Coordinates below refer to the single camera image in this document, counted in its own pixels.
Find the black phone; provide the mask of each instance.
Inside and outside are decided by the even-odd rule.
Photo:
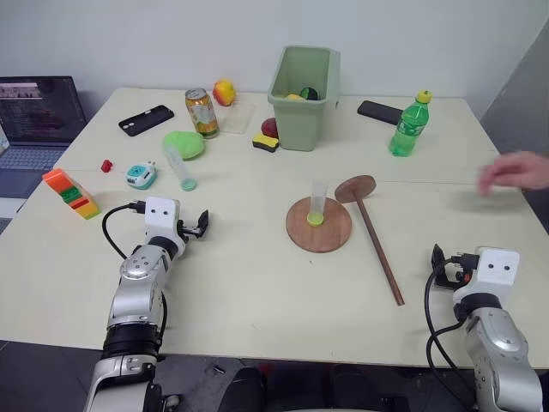
[[[357,110],[358,114],[381,120],[382,122],[397,125],[401,119],[402,110],[395,107],[380,105],[373,101],[364,100]]]
[[[120,123],[122,129],[128,136],[136,136],[157,124],[166,122],[167,119],[173,117],[173,112],[164,105],[153,107],[151,110],[127,118]]]

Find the test tube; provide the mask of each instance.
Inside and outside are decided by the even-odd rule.
[[[307,221],[313,227],[320,226],[324,222],[324,204],[327,192],[328,184],[326,182],[315,180],[312,183],[311,208],[307,215]]]
[[[168,144],[164,148],[164,154],[166,155],[170,166],[172,167],[173,171],[179,179],[181,189],[183,189],[184,191],[192,191],[193,189],[195,189],[196,180],[194,180],[192,176],[190,176],[190,173],[187,170],[183,159],[181,159],[179,150],[177,150],[173,145]]]

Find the wooden handle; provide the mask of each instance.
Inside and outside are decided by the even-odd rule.
[[[366,227],[368,228],[368,233],[370,234],[371,241],[374,244],[374,247],[376,248],[377,257],[379,258],[379,262],[381,263],[383,267],[383,271],[385,272],[385,275],[387,276],[387,280],[389,281],[389,285],[391,286],[391,290],[393,291],[393,295],[395,296],[396,304],[398,306],[404,305],[404,299],[402,298],[401,290],[398,288],[398,285],[396,284],[395,276],[393,275],[393,271],[391,270],[391,267],[389,266],[389,261],[387,260],[387,257],[385,256],[385,252],[383,251],[383,248],[381,247],[381,243],[379,243],[379,239],[377,238],[376,229],[374,229],[374,226],[371,224],[370,216],[368,216],[368,212],[366,211],[366,207],[364,206],[364,203],[362,202],[362,199],[354,197],[357,201],[357,204],[360,209],[360,214],[362,215],[362,218],[364,219],[364,223],[366,224]]]

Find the soda bottle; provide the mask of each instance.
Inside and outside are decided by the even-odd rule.
[[[430,91],[421,90],[416,96],[415,102],[402,112],[395,135],[389,143],[389,150],[394,156],[409,156],[412,153],[415,141],[429,121],[427,105],[431,101],[431,97]]]

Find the round wooden board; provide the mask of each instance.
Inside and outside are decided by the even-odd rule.
[[[351,234],[351,216],[334,199],[326,198],[324,222],[313,227],[307,222],[311,198],[293,204],[286,216],[286,230],[297,246],[306,251],[325,253],[342,247]]]

